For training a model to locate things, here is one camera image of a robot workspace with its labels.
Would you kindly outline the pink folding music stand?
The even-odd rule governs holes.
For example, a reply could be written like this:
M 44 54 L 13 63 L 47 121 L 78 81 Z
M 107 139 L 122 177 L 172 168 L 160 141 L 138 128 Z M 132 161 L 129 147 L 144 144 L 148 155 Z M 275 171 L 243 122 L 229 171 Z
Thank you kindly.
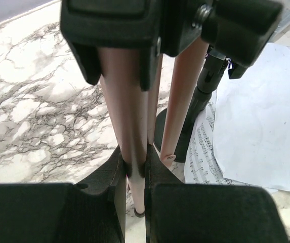
M 147 147 L 154 142 L 162 58 L 175 59 L 160 161 L 169 167 L 209 46 L 232 78 L 276 30 L 278 1 L 63 1 L 60 29 L 87 83 L 103 89 L 135 205 L 145 214 Z

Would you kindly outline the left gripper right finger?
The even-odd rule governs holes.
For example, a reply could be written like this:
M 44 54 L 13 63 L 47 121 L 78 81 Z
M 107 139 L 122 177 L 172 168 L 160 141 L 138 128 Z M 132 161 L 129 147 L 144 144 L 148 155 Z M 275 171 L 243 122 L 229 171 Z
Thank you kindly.
M 288 242 L 271 195 L 253 186 L 185 184 L 147 147 L 147 242 Z

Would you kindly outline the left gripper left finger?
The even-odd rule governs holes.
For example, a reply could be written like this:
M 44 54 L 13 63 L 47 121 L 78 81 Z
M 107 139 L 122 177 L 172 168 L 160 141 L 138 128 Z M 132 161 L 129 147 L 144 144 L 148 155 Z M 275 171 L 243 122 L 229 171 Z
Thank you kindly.
M 0 184 L 0 242 L 124 242 L 120 149 L 76 184 Z

